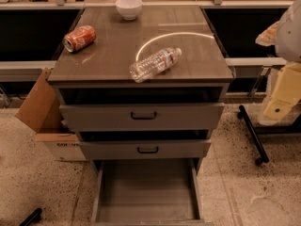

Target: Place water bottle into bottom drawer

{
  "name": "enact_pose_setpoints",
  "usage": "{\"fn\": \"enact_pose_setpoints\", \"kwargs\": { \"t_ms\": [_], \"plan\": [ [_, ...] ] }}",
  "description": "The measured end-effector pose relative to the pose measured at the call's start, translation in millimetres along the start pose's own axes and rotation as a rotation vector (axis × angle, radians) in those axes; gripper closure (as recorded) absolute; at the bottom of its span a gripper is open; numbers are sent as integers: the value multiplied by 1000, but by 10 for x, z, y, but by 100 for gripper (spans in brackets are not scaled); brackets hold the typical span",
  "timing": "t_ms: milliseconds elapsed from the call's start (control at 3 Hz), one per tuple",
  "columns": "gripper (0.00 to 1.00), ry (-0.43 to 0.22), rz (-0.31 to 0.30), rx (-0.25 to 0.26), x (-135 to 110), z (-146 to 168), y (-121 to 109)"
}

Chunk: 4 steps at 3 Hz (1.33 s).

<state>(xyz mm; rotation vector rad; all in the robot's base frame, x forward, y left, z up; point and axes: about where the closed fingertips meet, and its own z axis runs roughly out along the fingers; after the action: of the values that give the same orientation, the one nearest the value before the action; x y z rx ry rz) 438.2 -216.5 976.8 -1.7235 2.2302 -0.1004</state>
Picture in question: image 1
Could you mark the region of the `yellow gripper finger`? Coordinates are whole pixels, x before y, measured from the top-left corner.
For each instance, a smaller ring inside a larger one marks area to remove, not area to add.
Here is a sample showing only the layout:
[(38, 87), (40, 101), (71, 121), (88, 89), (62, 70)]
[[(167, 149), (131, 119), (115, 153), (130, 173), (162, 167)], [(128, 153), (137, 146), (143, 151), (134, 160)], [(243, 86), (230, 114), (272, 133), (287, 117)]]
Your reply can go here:
[(255, 42), (261, 46), (272, 46), (276, 42), (278, 22), (271, 24), (255, 39)]
[(288, 62), (277, 73), (277, 82), (263, 115), (270, 120), (280, 121), (300, 100), (301, 63)]

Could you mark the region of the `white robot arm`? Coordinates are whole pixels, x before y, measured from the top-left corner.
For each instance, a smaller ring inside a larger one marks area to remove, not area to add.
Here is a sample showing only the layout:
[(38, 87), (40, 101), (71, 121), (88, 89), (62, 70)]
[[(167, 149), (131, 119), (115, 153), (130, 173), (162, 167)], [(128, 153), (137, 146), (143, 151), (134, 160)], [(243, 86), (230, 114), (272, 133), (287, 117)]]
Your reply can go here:
[(287, 61), (277, 72), (276, 84), (261, 113), (264, 124), (281, 121), (301, 100), (301, 0), (294, 0), (255, 42), (274, 45), (277, 56)]

